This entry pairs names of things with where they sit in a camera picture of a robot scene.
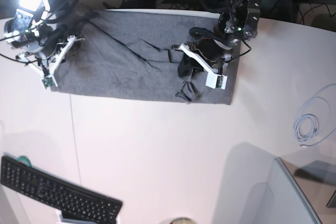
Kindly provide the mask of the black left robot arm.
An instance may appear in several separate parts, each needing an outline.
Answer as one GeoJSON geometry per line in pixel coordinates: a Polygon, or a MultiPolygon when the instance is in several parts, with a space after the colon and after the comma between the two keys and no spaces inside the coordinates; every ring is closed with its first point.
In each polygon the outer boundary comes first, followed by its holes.
{"type": "Polygon", "coordinates": [[[211,68],[216,67],[222,74],[231,63],[236,63],[247,52],[234,53],[240,43],[257,36],[262,0],[199,0],[202,7],[211,13],[219,14],[213,29],[193,27],[189,35],[194,39],[188,42],[188,49],[198,59],[184,54],[177,73],[179,77],[189,77],[195,72],[204,71],[201,60],[211,68]]]}

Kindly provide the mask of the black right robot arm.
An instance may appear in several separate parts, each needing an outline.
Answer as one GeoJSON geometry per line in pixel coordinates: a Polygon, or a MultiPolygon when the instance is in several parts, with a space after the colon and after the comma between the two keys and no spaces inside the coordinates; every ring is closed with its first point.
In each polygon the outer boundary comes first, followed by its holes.
{"type": "Polygon", "coordinates": [[[14,17],[6,22],[1,39],[22,49],[12,60],[39,65],[63,62],[71,48],[65,19],[80,0],[16,0],[14,17]]]}

